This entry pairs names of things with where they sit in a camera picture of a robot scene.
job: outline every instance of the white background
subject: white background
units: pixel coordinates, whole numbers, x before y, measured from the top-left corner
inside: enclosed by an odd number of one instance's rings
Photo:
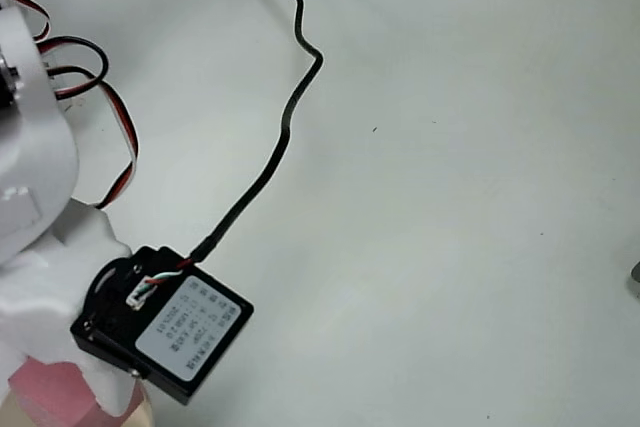
[[[40,1],[139,129],[116,233],[188,253],[310,64],[292,0]],[[326,67],[203,265],[256,314],[159,427],[637,424],[640,0],[307,2]],[[126,150],[97,94],[69,117],[93,201]]]

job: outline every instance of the wire connector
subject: wire connector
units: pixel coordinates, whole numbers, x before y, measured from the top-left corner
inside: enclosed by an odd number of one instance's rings
[[[157,285],[151,285],[147,280],[151,279],[150,276],[145,275],[144,278],[136,285],[135,289],[129,294],[126,299],[126,304],[133,310],[140,310],[147,299],[153,295],[158,288]]]

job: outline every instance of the black wire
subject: black wire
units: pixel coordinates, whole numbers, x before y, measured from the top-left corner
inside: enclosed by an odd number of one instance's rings
[[[307,73],[304,75],[302,80],[298,83],[296,88],[293,90],[287,104],[285,105],[284,112],[282,113],[282,120],[280,122],[280,137],[278,138],[278,142],[269,158],[266,166],[262,170],[262,173],[258,176],[258,178],[251,184],[249,189],[238,199],[238,201],[231,207],[229,212],[222,218],[220,223],[213,230],[211,235],[209,235],[206,239],[204,239],[189,255],[189,258],[193,262],[202,262],[213,249],[216,248],[220,240],[227,233],[229,228],[233,225],[236,219],[242,214],[244,209],[258,196],[258,194],[264,189],[264,187],[269,183],[271,177],[275,173],[280,161],[284,157],[284,154],[287,150],[287,146],[289,145],[289,140],[291,138],[291,118],[293,116],[293,111],[295,110],[300,98],[307,90],[313,79],[316,77],[320,69],[322,68],[322,64],[324,62],[324,57],[322,56],[322,52],[320,52],[317,48],[315,48],[309,41],[305,38],[302,32],[302,19],[304,16],[304,0],[296,0],[296,13],[294,19],[294,35],[296,41],[308,54],[310,54],[315,60]]]
[[[83,39],[82,37],[72,37],[69,35],[51,37],[50,39],[40,42],[38,44],[38,49],[40,49],[41,53],[46,53],[49,50],[62,45],[82,45],[84,47],[88,47],[98,54],[98,57],[100,57],[100,61],[102,62],[102,68],[100,69],[100,73],[88,82],[77,87],[70,87],[68,88],[68,92],[56,92],[56,99],[58,100],[70,99],[88,92],[99,85],[107,76],[107,72],[109,71],[109,57],[107,57],[105,51],[90,40]]]

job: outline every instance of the white wire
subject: white wire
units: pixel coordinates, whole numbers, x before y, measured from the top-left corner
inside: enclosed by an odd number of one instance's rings
[[[162,279],[169,279],[171,277],[178,277],[179,275],[182,275],[183,272],[184,271],[182,270],[178,272],[162,272],[161,274],[151,277],[151,280],[162,280]]]
[[[127,134],[127,129],[125,128],[124,123],[122,122],[122,119],[120,118],[120,115],[118,114],[118,110],[116,109],[116,106],[114,105],[113,102],[111,102],[111,99],[106,94],[106,92],[103,92],[103,93],[104,93],[104,96],[107,98],[107,103],[109,104],[109,108],[111,109],[111,112],[113,113],[113,116],[116,118],[116,122],[118,123],[118,127],[120,127],[120,132],[122,133],[122,136],[124,137],[124,141],[127,144],[127,149],[129,150],[129,156],[131,158],[131,175],[129,175],[129,178],[127,179],[125,184],[122,186],[120,191],[116,194],[116,196],[113,199],[111,199],[111,202],[113,202],[117,198],[119,198],[124,193],[125,190],[127,190],[129,185],[131,185],[131,182],[133,181],[133,177],[136,174],[136,169],[138,167],[138,159],[136,157],[136,151],[133,148],[133,143],[131,142],[131,139],[129,138],[129,134]],[[93,204],[93,206],[96,207],[99,204],[100,204],[100,202],[96,202],[95,204]]]

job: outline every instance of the white robot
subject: white robot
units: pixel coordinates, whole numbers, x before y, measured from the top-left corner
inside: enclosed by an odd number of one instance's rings
[[[0,400],[28,359],[75,364],[104,412],[122,416],[135,380],[69,333],[87,286],[130,254],[107,217],[70,200],[78,155],[18,7],[0,0]]]

